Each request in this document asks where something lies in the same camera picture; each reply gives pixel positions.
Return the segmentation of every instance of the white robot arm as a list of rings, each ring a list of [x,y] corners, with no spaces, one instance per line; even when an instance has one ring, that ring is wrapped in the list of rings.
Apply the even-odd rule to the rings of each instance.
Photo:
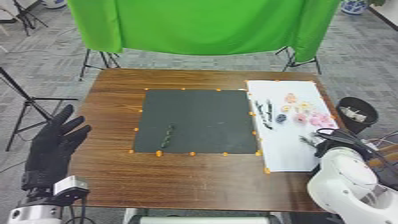
[[[325,153],[307,191],[316,204],[341,216],[346,224],[398,223],[398,192],[378,184],[350,148],[336,147]]]

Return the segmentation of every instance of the light stand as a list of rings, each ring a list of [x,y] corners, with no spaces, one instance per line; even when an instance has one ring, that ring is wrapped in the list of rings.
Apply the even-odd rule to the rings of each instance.
[[[35,24],[34,22],[30,21],[28,19],[28,15],[32,16],[34,18],[34,21],[39,21],[39,23],[44,25],[44,27],[48,27],[46,23],[39,20],[39,18],[34,16],[34,14],[27,11],[27,9],[21,7],[21,4],[16,0],[12,0],[14,2],[14,6],[16,6],[16,10],[18,10],[18,17],[19,17],[19,20],[21,20],[21,24],[23,24],[23,29],[25,29],[25,33],[27,33],[27,36],[30,36],[28,34],[28,29],[35,29]]]
[[[281,53],[282,51],[286,51],[286,54],[288,54],[288,63],[286,63],[286,65],[284,65],[282,72],[286,71],[288,67],[289,67],[289,68],[295,68],[295,67],[298,67],[298,66],[302,66],[302,65],[305,65],[305,64],[309,64],[309,63],[314,63],[314,65],[316,65],[316,69],[318,69],[318,74],[321,75],[320,62],[318,62],[318,58],[316,58],[316,56],[314,56],[313,60],[309,60],[307,62],[304,62],[304,63],[295,63],[295,53],[293,53],[293,55],[289,55],[289,49],[288,49],[288,47],[284,47],[284,48],[277,51],[275,55],[279,55],[279,53]]]
[[[7,148],[5,148],[5,152],[9,151],[11,149],[11,145],[12,145],[12,142],[14,142],[14,137],[16,135],[30,130],[32,128],[35,128],[37,126],[41,126],[43,124],[46,124],[46,122],[53,119],[53,115],[57,114],[57,110],[59,110],[59,107],[60,107],[60,104],[66,100],[78,100],[75,98],[43,98],[43,97],[32,97],[28,96],[27,92],[23,91],[21,89],[21,86],[18,85],[14,79],[11,78],[7,72],[3,71],[3,68],[0,67],[0,74],[3,76],[3,79],[0,77],[0,79],[3,80],[5,84],[9,85],[9,87],[12,88],[12,90],[16,91],[16,93],[19,94],[19,96],[25,98],[25,102],[23,102],[23,108],[21,108],[21,112],[19,112],[19,117],[18,117],[18,120],[16,120],[16,126],[14,126],[14,130],[12,130],[12,134],[11,134],[11,139],[9,139],[9,144],[7,144]],[[57,104],[57,107],[53,109],[53,112],[50,113],[44,108],[41,107],[41,105],[37,104],[37,100],[44,101],[44,100],[51,100],[51,101],[59,101],[59,104]],[[43,118],[44,118],[44,121],[41,121],[39,123],[35,123],[34,125],[27,126],[25,128],[19,128],[21,126],[21,121],[23,121],[23,117],[27,115],[27,109],[28,107],[32,107]]]
[[[110,63],[114,63],[115,68],[121,68],[119,63],[117,63],[117,61],[114,59],[114,56],[112,56],[112,55],[115,55],[115,57],[119,58],[119,55],[114,54],[114,53],[103,52],[103,51],[99,51],[99,55],[101,55],[101,59],[103,59],[105,68],[110,68]],[[87,68],[96,68],[96,69],[103,70],[103,68],[87,64],[89,63],[89,57],[90,57],[90,49],[87,48],[78,81],[83,81],[83,73],[85,73]]]

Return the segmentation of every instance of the black mat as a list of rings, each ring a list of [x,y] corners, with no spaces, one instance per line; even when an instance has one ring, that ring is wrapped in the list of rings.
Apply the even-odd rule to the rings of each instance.
[[[256,152],[252,130],[245,91],[147,91],[137,152],[250,154]]]

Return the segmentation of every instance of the white wall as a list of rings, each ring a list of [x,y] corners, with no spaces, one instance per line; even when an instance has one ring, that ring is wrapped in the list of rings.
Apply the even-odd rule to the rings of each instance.
[[[34,3],[35,3],[37,0],[18,0],[21,6],[27,8]],[[14,6],[14,2],[12,0],[0,0],[0,6],[3,8],[7,8],[7,10],[11,11],[11,13],[14,15],[18,15],[18,10],[16,10],[16,6]],[[0,10],[0,20],[11,20],[11,16],[9,14]]]
[[[387,0],[384,6],[373,8],[398,26],[398,0]]]

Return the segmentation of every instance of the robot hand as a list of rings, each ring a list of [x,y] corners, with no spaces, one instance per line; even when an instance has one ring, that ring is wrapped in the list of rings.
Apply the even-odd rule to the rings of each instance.
[[[21,181],[23,190],[51,188],[67,175],[71,154],[90,131],[89,125],[73,131],[85,119],[80,116],[66,123],[71,114],[73,106],[67,105],[34,138]]]

